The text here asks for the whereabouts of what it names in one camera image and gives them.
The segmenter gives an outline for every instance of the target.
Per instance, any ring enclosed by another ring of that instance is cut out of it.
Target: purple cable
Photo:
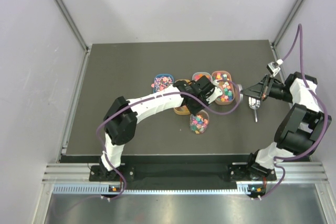
[[[287,59],[287,57],[292,53],[293,49],[294,49],[294,46],[296,44],[296,40],[298,39],[298,35],[299,35],[299,27],[298,27],[298,30],[296,32],[296,35],[295,35],[295,39],[294,39],[294,42],[293,42],[293,45],[292,47],[290,48],[290,50],[288,51],[288,53],[282,58],[282,61],[285,61]]]
[[[295,36],[294,43],[293,43],[291,49],[289,50],[288,54],[283,58],[283,60],[285,60],[288,57],[288,55],[291,53],[291,51],[293,50],[293,47],[294,47],[294,45],[296,43],[296,40],[298,38],[298,34],[300,34],[300,71],[301,71],[301,74],[302,74],[303,82],[305,83],[306,87],[309,89],[309,85],[307,83],[306,77],[304,76],[305,72],[303,70],[303,36],[302,36],[302,25],[301,24],[298,25],[298,30],[297,30],[297,33],[296,33],[296,36]],[[324,103],[321,101],[321,99],[310,89],[309,89],[309,92],[317,100],[318,104],[322,107],[322,110],[324,112],[324,121],[323,121],[322,131],[321,131],[318,139],[315,141],[315,143],[309,149],[307,149],[305,152],[303,152],[303,153],[301,153],[297,156],[294,156],[294,157],[274,157],[274,162],[276,162],[277,159],[281,159],[281,160],[284,160],[284,161],[292,161],[292,160],[300,159],[300,158],[308,155],[309,153],[311,153],[313,150],[315,150],[317,148],[317,146],[320,144],[320,142],[322,141],[322,138],[327,131],[328,111],[327,111],[327,108],[324,105]],[[285,169],[282,166],[278,166],[276,163],[274,164],[274,166],[277,167],[277,168],[281,168],[284,173],[282,174],[282,177],[280,178],[279,182],[276,183],[276,185],[270,191],[268,191],[265,195],[263,195],[261,198],[265,198],[266,196],[271,194],[281,184],[281,182],[285,178],[285,174],[286,174]]]
[[[229,81],[229,83],[231,83],[233,86],[235,86],[236,90],[239,92],[239,87],[237,84],[235,84],[234,82],[232,81]],[[101,131],[101,129],[104,128],[104,126],[109,122],[111,121],[113,118],[115,118],[116,116],[120,115],[121,113],[123,113],[124,111],[128,110],[129,108],[135,106],[135,105],[138,105],[140,103],[144,103],[144,102],[148,102],[148,101],[151,101],[151,100],[154,100],[154,99],[157,99],[157,98],[160,98],[160,97],[165,97],[165,96],[168,96],[168,95],[174,95],[174,94],[179,94],[179,95],[186,95],[187,97],[191,97],[192,99],[194,99],[195,101],[197,101],[198,103],[200,103],[205,109],[209,110],[210,112],[214,113],[214,114],[217,114],[217,115],[228,115],[230,113],[232,113],[239,105],[240,103],[240,95],[238,94],[238,100],[236,102],[236,105],[229,111],[227,112],[218,112],[218,111],[215,111],[213,109],[211,109],[209,106],[207,106],[205,103],[203,103],[200,99],[198,99],[197,97],[195,97],[194,95],[192,94],[189,94],[189,93],[186,93],[186,92],[171,92],[171,93],[167,93],[167,94],[163,94],[163,95],[157,95],[156,97],[150,97],[150,98],[146,98],[146,99],[143,99],[143,100],[140,100],[140,101],[137,101],[131,105],[128,105],[126,106],[125,108],[119,110],[118,112],[116,112],[115,114],[111,115],[109,118],[107,118],[104,122],[102,122],[97,130],[96,130],[96,136],[97,138],[99,139],[101,145],[102,145],[102,148],[103,148],[103,153],[105,155],[105,159],[107,161],[107,163],[112,167],[112,169],[121,177],[124,185],[122,187],[122,190],[120,191],[119,194],[117,194],[115,197],[113,198],[110,198],[111,200],[115,200],[115,199],[118,199],[123,193],[124,191],[126,190],[127,188],[127,181],[125,179],[125,177],[121,174],[121,172],[119,172],[112,164],[111,162],[109,161],[108,157],[107,157],[107,150],[106,150],[106,147],[105,147],[105,143],[104,143],[104,140],[101,139],[100,135],[99,135],[99,132]],[[91,196],[88,196],[80,201],[78,201],[77,203],[75,203],[73,206],[71,206],[66,212],[64,212],[62,215],[57,215],[56,214],[56,210],[55,210],[55,204],[53,205],[53,214],[56,218],[62,218],[63,216],[65,216],[68,212],[70,212],[71,210],[73,210],[75,207],[77,207],[79,204],[83,203],[84,201],[88,200],[88,199],[91,199],[91,198],[98,198],[98,197],[101,197],[100,195],[91,195]]]

